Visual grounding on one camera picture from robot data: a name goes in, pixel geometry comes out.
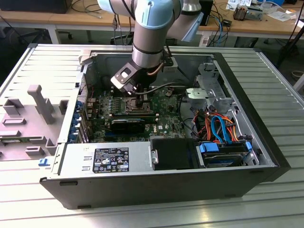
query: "motherboard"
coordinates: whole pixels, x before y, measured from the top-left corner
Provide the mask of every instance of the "motherboard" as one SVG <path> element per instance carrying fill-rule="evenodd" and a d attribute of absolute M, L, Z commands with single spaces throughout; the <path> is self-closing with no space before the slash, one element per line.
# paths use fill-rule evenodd
<path fill-rule="evenodd" d="M 158 90 L 142 104 L 134 96 L 92 91 L 86 103 L 91 143 L 148 141 L 151 136 L 185 138 L 177 113 L 178 94 Z"/>

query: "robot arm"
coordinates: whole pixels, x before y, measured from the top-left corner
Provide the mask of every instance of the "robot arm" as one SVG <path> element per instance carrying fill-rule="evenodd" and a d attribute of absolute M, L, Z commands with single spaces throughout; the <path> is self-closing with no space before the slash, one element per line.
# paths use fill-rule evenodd
<path fill-rule="evenodd" d="M 191 41 L 203 17 L 199 0 L 98 0 L 98 4 L 135 19 L 132 61 L 111 78 L 128 94 L 155 81 L 165 62 L 166 37 Z"/>

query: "slotted metal surface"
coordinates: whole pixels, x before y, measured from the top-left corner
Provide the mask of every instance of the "slotted metal surface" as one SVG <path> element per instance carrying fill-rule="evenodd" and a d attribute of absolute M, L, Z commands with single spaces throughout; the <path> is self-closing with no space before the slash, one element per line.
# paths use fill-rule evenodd
<path fill-rule="evenodd" d="M 0 97 L 24 94 L 27 83 L 42 83 L 54 101 L 69 96 L 81 50 L 116 47 L 38 45 Z M 132 207 L 67 210 L 40 184 L 38 161 L 0 162 L 1 227 L 303 227 L 304 110 L 300 96 L 252 49 L 176 47 L 175 51 L 221 52 L 284 153 L 292 169 L 275 182 L 262 183 L 242 198 Z"/>

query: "power supply label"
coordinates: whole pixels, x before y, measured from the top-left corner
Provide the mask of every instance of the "power supply label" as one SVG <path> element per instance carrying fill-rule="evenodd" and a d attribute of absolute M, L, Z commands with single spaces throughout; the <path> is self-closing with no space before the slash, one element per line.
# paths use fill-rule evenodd
<path fill-rule="evenodd" d="M 93 172 L 128 172 L 129 148 L 95 149 Z"/>

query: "workbench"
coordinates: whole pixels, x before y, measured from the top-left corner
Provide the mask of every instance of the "workbench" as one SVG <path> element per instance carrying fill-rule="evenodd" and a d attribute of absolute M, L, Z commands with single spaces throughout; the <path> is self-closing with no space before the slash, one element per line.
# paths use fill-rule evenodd
<path fill-rule="evenodd" d="M 16 94 L 24 105 L 33 104 L 27 94 L 31 83 L 52 83 L 42 94 L 53 104 L 68 100 L 81 70 L 78 56 L 83 50 L 111 52 L 122 48 L 131 52 L 131 46 L 32 45 L 1 86 L 0 105 Z M 39 184 L 43 172 L 50 169 L 40 169 L 38 160 L 0 161 L 0 227 L 303 226 L 304 101 L 301 96 L 261 52 L 253 49 L 171 47 L 171 51 L 173 54 L 221 53 L 291 170 L 275 182 L 256 186 L 242 198 L 68 210 Z"/>
<path fill-rule="evenodd" d="M 233 20 L 233 11 L 225 11 L 227 0 L 214 1 L 217 5 L 219 13 L 225 19 L 232 21 L 229 36 L 235 37 L 256 37 L 256 38 L 289 38 L 294 29 L 294 20 L 281 22 L 267 15 L 263 16 L 262 21 L 236 21 Z M 85 5 L 96 4 L 96 0 L 85 0 Z M 284 7 L 301 7 L 302 2 L 298 1 L 295 5 L 285 4 Z M 79 2 L 75 5 L 75 9 L 83 11 L 83 4 Z M 98 6 L 90 7 L 90 10 L 98 9 Z M 113 14 L 102 11 L 97 18 L 86 13 L 76 12 L 69 9 L 66 14 L 54 13 L 34 13 L 34 12 L 13 12 L 13 11 L 0 11 L 0 15 L 7 20 L 11 26 L 17 28 L 37 28 L 47 29 L 49 31 L 53 44 L 59 44 L 60 38 L 57 30 L 98 30 L 98 31 L 113 31 Z M 129 31 L 129 20 L 127 17 L 120 16 L 122 31 Z M 0 26 L 7 27 L 4 21 L 0 21 Z M 201 35 L 200 47 L 205 47 L 210 36 L 215 35 L 218 26 L 214 19 L 210 19 L 207 26 L 201 26 L 197 32 Z"/>

